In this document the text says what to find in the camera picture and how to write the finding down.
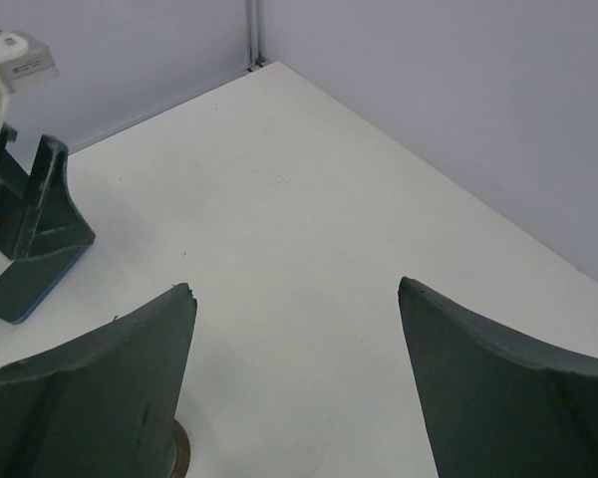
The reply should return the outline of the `left aluminium frame post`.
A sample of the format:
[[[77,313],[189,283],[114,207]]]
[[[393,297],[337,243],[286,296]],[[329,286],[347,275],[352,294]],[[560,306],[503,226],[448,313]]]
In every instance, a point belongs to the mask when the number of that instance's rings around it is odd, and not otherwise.
[[[246,0],[246,35],[248,72],[262,68],[267,62],[262,0]]]

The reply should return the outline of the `brown base phone stand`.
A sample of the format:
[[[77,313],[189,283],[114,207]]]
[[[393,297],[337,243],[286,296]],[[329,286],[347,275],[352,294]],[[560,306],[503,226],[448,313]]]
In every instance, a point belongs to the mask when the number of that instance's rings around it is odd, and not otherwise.
[[[170,457],[169,477],[185,478],[190,466],[191,444],[187,432],[177,420],[173,422]]]

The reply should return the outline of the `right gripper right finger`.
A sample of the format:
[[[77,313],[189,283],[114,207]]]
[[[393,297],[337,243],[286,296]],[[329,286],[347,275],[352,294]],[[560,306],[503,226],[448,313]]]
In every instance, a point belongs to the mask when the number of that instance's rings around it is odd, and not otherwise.
[[[598,358],[408,277],[398,297],[439,476],[598,477]]]

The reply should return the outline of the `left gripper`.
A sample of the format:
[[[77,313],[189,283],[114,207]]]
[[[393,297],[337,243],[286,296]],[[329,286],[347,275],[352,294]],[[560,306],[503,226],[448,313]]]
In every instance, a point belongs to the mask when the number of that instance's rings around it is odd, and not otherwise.
[[[6,146],[15,140],[9,124],[0,131],[0,168]],[[24,194],[24,206],[14,232],[13,211],[18,200],[0,175],[0,249],[13,249],[15,260],[42,257],[73,247],[89,247],[96,234],[75,205],[68,185],[69,152],[66,145],[43,135]]]

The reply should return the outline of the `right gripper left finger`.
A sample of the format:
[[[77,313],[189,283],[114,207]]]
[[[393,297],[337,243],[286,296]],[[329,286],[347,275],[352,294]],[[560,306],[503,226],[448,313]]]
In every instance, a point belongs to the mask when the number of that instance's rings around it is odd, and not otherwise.
[[[0,477],[169,477],[197,300],[181,283],[0,368]]]

